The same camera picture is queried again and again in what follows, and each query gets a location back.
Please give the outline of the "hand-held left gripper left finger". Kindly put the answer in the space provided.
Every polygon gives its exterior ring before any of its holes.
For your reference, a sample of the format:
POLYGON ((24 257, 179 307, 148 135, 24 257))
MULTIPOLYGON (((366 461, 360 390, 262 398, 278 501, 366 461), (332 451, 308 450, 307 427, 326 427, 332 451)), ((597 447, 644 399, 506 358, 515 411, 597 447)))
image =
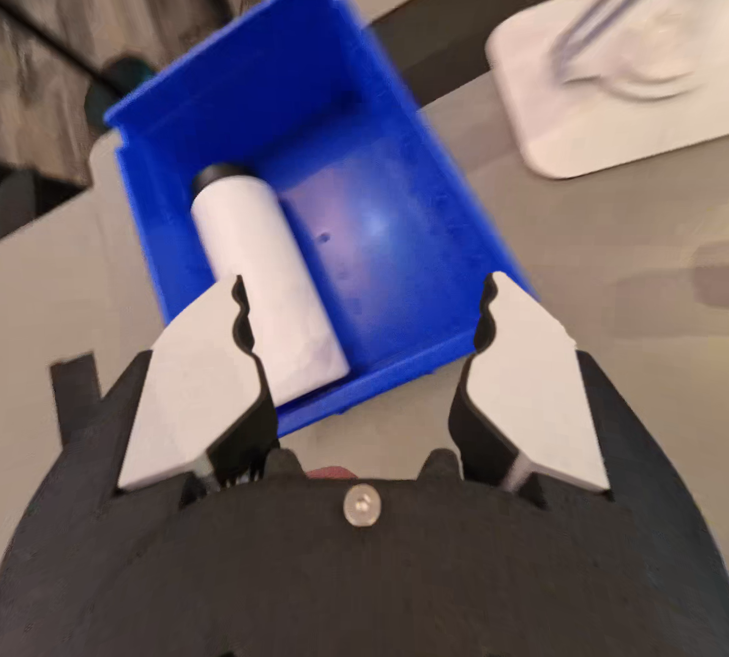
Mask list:
POLYGON ((278 416, 253 351, 238 275, 220 279, 160 334, 117 481, 125 491, 194 473, 211 487, 256 477, 278 447, 278 416))

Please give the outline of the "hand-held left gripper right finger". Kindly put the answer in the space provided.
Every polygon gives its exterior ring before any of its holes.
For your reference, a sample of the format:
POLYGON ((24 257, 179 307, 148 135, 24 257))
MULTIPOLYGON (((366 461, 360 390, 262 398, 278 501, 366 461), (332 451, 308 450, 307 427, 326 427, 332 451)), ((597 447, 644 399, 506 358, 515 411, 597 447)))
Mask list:
POLYGON ((448 417, 464 478, 513 493, 533 476, 607 492, 573 338, 501 271, 488 275, 479 311, 448 417))

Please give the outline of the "white bottle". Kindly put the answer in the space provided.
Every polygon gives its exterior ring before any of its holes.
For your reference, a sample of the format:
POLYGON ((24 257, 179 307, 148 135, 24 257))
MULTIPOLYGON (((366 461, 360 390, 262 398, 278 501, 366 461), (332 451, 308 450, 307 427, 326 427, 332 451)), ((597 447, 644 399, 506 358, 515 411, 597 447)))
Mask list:
POLYGON ((277 407, 346 377, 350 365, 274 190, 230 178, 191 204, 215 279, 242 279, 252 350, 277 407))

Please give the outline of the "blue plastic bin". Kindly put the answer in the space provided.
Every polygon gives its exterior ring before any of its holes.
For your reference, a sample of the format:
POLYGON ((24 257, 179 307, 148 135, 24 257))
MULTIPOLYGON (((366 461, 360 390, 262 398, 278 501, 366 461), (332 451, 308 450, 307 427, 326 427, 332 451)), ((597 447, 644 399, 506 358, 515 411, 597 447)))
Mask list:
POLYGON ((349 0, 265 0, 105 122, 166 324, 213 284, 194 175, 237 162, 277 193, 351 366, 283 406, 279 435, 472 352, 490 273, 532 292, 349 0))

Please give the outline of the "black bottle lid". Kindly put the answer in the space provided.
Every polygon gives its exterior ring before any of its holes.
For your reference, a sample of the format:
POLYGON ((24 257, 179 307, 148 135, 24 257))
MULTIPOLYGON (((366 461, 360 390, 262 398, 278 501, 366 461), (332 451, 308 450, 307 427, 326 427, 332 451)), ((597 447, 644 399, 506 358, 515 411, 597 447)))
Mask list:
POLYGON ((244 164, 230 162, 210 164, 200 170, 192 179, 192 199, 197 198, 204 189, 212 184, 230 178, 257 178, 257 174, 244 164))

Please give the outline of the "black tape strip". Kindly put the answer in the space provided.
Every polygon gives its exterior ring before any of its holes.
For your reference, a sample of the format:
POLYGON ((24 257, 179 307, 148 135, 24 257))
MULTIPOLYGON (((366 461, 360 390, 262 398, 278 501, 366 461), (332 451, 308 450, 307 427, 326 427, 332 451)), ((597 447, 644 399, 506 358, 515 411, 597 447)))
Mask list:
POLYGON ((65 449, 76 434, 89 426, 101 402, 96 358, 93 352, 86 352, 54 362, 49 371, 61 446, 65 449))
POLYGON ((419 107, 487 73, 486 42, 527 0, 409 0, 371 24, 419 107))

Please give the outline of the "white stand base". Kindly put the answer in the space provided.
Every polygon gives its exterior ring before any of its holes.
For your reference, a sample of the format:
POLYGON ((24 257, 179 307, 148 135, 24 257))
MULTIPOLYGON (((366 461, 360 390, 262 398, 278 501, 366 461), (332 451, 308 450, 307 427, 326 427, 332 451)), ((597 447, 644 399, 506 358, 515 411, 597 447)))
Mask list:
POLYGON ((554 40, 595 0, 549 0, 505 20, 486 57, 526 165, 553 179, 593 172, 727 136, 727 68, 693 91, 658 101, 552 78, 554 40))

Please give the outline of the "black round-base floor stand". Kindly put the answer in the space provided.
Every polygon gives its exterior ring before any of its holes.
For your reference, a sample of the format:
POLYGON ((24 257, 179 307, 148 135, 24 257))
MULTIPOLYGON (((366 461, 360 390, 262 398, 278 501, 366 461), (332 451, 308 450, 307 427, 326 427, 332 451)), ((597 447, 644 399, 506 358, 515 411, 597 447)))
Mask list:
POLYGON ((120 57, 103 68, 73 49, 67 42, 39 24, 11 0, 1 0, 3 19, 40 43, 50 54, 80 72, 89 81, 84 99, 87 125, 98 133, 109 130, 106 113, 121 99, 155 76, 155 70, 140 57, 120 57))

